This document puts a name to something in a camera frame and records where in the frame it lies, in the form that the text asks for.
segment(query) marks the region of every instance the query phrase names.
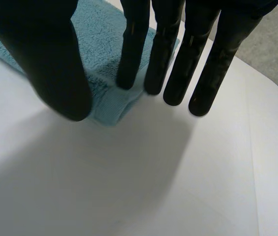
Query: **white table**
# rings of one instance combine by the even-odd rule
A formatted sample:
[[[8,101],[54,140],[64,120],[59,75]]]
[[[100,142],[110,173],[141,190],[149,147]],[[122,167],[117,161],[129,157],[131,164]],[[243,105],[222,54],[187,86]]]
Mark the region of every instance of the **white table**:
[[[235,59],[194,118],[211,45],[180,106],[145,96],[114,128],[64,120],[0,63],[0,235],[277,236],[278,87]]]

